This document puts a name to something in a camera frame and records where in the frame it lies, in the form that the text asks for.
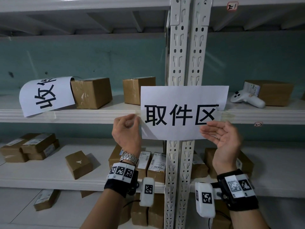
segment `watch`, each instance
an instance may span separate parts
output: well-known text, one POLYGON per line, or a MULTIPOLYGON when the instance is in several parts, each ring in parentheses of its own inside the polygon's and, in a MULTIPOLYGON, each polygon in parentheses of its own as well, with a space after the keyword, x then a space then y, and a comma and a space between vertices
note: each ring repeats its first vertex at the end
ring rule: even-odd
POLYGON ((121 156, 120 161, 122 161, 122 160, 129 160, 129 161, 133 162, 135 166, 137 166, 139 158, 136 158, 134 155, 129 154, 126 151, 124 151, 124 153, 121 156))

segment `red bordered sticker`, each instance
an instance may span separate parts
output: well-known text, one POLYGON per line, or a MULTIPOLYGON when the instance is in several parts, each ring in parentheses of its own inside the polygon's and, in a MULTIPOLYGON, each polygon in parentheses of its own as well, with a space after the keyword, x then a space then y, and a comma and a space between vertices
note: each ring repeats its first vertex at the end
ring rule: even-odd
POLYGON ((227 11, 236 11, 238 7, 238 1, 230 1, 227 4, 227 11))
POLYGON ((261 126, 263 126, 262 122, 255 122, 254 123, 254 127, 261 127, 261 126))

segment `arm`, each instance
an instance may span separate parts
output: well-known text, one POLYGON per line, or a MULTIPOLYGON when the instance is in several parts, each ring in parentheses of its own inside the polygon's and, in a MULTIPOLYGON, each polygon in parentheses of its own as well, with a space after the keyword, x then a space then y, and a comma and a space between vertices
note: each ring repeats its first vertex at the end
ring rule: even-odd
MULTIPOLYGON (((135 114, 116 118, 112 136, 124 151, 139 158, 141 137, 139 134, 140 118, 135 114)), ((116 229, 119 225, 124 198, 111 189, 105 189, 80 229, 116 229)))
MULTIPOLYGON (((217 145, 213 167, 217 174, 237 170, 236 159, 242 143, 236 127, 230 122, 210 121, 200 127, 202 136, 217 145)), ((259 210, 230 211, 234 229, 268 229, 259 210)))

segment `white tracking device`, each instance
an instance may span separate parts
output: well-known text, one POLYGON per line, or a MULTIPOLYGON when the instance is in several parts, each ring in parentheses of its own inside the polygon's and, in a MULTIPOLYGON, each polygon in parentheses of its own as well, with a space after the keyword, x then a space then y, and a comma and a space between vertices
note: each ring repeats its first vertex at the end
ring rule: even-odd
POLYGON ((196 210, 201 217, 214 218, 215 204, 213 187, 210 183, 196 182, 196 210))
POLYGON ((235 92, 234 95, 231 97, 232 103, 242 103, 243 101, 248 102, 249 104, 252 104, 257 108, 264 108, 266 105, 265 101, 261 100, 260 98, 249 92, 246 92, 245 90, 235 92))
POLYGON ((142 192, 140 194, 140 206, 151 207, 153 205, 155 195, 155 180, 153 178, 143 178, 142 192))

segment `curled paper sign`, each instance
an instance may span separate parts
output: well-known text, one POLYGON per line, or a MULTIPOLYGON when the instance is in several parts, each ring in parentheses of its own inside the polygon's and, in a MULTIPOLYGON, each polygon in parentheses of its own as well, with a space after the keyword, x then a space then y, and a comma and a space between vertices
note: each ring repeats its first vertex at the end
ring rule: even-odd
POLYGON ((199 127, 220 120, 229 86, 142 86, 142 138, 204 139, 199 127))
POLYGON ((25 117, 75 104, 69 77, 27 82, 20 90, 19 102, 25 117))

